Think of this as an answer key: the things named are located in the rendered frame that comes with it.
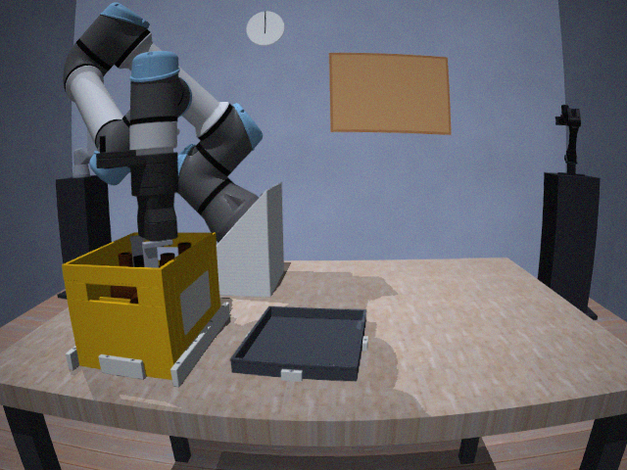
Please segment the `brown bottle with green label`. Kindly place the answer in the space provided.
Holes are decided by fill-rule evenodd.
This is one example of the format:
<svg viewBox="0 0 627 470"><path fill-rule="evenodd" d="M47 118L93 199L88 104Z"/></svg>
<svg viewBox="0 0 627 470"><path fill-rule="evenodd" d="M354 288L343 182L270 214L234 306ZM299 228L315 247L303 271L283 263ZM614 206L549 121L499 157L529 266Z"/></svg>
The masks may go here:
<svg viewBox="0 0 627 470"><path fill-rule="evenodd" d="M160 254L160 256L161 256L160 267L166 264L171 259L175 258L174 253L164 253L164 254Z"/></svg>

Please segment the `yellow plastic crate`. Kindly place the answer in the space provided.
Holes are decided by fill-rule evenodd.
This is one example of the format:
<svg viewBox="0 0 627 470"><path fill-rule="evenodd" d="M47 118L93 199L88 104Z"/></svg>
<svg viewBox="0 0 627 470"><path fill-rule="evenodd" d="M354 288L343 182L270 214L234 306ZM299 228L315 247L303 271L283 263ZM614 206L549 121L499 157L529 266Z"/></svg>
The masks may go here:
<svg viewBox="0 0 627 470"><path fill-rule="evenodd" d="M101 369L100 354L140 359L146 377L172 380L170 369L220 308L217 237L177 233L164 247L191 247L160 268L120 266L136 235L62 264L78 361ZM111 285L136 287L139 305L111 298Z"/></svg>

